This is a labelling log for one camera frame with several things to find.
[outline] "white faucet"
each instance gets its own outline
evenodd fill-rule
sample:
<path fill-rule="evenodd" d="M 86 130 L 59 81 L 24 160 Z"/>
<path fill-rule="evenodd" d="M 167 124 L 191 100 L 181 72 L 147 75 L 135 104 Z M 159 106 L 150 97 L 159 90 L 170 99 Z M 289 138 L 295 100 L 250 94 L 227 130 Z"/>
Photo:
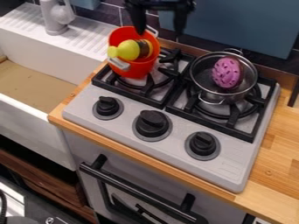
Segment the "white faucet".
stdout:
<path fill-rule="evenodd" d="M 40 0 L 40 8 L 45 20 L 45 31 L 49 35 L 60 35 L 67 31 L 68 24 L 75 16 L 69 0 L 64 0 L 66 5 L 59 5 L 58 0 Z"/>

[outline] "black knob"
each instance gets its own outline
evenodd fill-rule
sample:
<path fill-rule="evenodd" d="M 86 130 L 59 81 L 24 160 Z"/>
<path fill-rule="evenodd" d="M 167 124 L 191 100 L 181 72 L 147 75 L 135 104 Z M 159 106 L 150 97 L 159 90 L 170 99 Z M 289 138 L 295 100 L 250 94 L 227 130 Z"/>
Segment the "black knob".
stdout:
<path fill-rule="evenodd" d="M 155 110 L 143 110 L 136 121 L 136 130 L 144 137 L 159 137 L 169 127 L 166 115 Z"/>
<path fill-rule="evenodd" d="M 216 151 L 215 138 L 205 132 L 197 132 L 190 141 L 190 149 L 199 156 L 209 156 Z"/>
<path fill-rule="evenodd" d="M 118 101 L 113 97 L 100 96 L 96 112 L 101 116 L 112 116 L 120 109 Z"/>

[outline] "blue panel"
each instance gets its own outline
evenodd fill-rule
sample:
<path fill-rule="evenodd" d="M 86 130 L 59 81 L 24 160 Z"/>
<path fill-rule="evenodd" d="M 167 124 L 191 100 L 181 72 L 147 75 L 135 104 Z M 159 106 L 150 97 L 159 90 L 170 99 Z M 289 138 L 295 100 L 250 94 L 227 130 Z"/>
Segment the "blue panel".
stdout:
<path fill-rule="evenodd" d="M 172 12 L 159 12 L 173 30 Z M 198 0 L 184 31 L 286 59 L 299 32 L 299 0 Z"/>

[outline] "purple ball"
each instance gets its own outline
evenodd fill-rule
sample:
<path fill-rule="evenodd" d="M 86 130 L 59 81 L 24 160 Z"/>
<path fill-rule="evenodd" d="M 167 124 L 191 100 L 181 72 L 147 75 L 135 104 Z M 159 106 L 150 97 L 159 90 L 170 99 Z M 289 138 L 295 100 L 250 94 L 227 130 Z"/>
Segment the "purple ball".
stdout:
<path fill-rule="evenodd" d="M 237 59 L 220 59 L 212 69 L 212 79 L 221 88 L 236 88 L 242 81 L 241 65 Z"/>

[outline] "silver pot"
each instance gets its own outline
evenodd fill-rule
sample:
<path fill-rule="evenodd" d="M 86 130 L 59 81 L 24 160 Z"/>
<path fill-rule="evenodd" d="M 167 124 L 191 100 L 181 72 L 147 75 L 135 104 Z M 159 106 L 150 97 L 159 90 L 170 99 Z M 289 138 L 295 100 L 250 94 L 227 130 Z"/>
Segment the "silver pot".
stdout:
<path fill-rule="evenodd" d="M 243 66 L 243 81 L 234 89 L 219 87 L 212 79 L 212 68 L 215 63 L 226 56 L 237 58 Z M 244 58 L 241 51 L 232 48 L 225 49 L 223 52 L 211 52 L 195 59 L 191 65 L 190 76 L 200 89 L 199 100 L 210 105 L 233 104 L 242 100 L 258 80 L 254 64 Z"/>

